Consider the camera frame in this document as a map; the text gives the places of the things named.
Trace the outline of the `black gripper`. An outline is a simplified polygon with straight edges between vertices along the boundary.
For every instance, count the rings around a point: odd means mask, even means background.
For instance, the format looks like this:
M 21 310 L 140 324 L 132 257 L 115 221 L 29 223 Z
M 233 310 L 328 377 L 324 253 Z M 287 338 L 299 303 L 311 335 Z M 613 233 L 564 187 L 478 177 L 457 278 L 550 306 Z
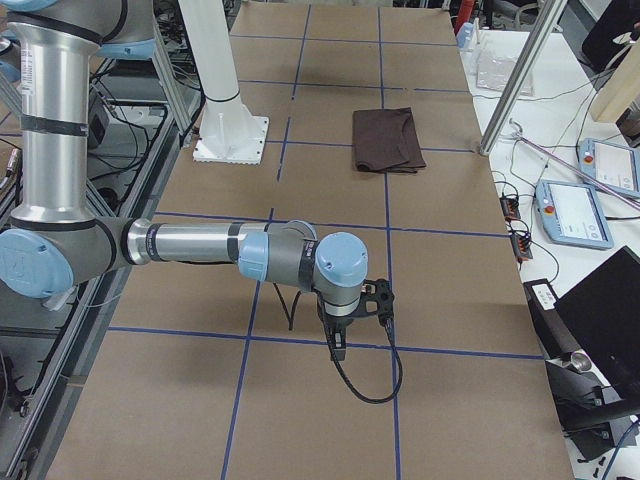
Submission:
M 346 331 L 355 321 L 356 317 L 353 314 L 346 316 L 331 315 L 326 307 L 326 303 L 318 303 L 317 312 L 319 319 L 322 324 L 328 328 L 328 345 L 331 355 L 337 362 L 342 362 L 346 357 Z

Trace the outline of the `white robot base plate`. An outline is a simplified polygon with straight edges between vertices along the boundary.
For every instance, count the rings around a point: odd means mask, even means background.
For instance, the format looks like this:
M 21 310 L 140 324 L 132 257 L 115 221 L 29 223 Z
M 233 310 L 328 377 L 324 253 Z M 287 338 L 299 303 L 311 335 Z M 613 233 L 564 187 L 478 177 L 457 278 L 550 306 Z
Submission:
M 269 119 L 252 115 L 242 101 L 223 3 L 185 0 L 179 6 L 205 98 L 194 159 L 257 165 Z

